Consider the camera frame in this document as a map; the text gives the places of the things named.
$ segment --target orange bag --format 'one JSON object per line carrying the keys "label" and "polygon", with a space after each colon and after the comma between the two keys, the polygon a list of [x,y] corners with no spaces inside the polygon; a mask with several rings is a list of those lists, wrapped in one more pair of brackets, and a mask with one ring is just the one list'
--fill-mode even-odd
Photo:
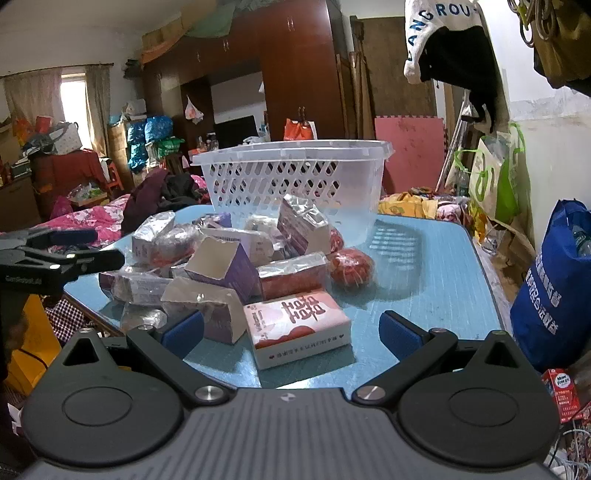
{"label": "orange bag", "polygon": [[308,120],[306,120],[306,107],[301,106],[298,111],[300,114],[299,121],[293,121],[289,118],[287,119],[285,131],[283,133],[283,140],[314,140],[314,132],[312,131],[312,127]]}

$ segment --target red round item in plastic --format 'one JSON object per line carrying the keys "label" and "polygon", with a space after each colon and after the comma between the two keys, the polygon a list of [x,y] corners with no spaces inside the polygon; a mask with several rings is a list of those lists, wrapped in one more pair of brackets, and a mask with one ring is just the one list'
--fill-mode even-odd
{"label": "red round item in plastic", "polygon": [[329,255],[330,276],[342,287],[362,287],[371,282],[374,261],[356,248],[345,248]]}
{"label": "red round item in plastic", "polygon": [[335,252],[338,252],[344,246],[345,241],[343,240],[343,236],[335,227],[332,227],[330,229],[330,253],[333,254]]}

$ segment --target curtain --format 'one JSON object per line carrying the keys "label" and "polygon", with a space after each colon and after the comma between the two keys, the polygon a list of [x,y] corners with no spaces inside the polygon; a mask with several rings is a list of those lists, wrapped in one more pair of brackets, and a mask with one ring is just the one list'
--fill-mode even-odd
{"label": "curtain", "polygon": [[87,65],[85,70],[86,114],[90,142],[99,157],[107,157],[107,124],[111,112],[111,66]]}
{"label": "curtain", "polygon": [[61,105],[61,68],[17,73],[4,79],[6,100],[13,123],[17,118],[35,125],[38,115],[49,115],[54,123],[64,121]]}

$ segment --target gift box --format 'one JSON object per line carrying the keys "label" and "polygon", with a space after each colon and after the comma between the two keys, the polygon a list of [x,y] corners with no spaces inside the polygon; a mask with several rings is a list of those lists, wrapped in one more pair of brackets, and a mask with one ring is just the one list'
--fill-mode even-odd
{"label": "gift box", "polygon": [[324,290],[244,307],[260,370],[351,343],[351,320]]}
{"label": "gift box", "polygon": [[185,271],[192,280],[236,290],[243,304],[259,291],[258,272],[240,242],[205,237]]}

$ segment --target hanging bag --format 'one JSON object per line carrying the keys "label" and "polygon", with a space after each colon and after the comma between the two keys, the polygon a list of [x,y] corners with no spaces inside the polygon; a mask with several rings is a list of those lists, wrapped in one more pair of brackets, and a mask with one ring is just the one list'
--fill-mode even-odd
{"label": "hanging bag", "polygon": [[587,207],[558,201],[511,308],[515,339],[539,372],[571,365],[591,335],[591,257],[578,255],[575,225],[591,233]]}

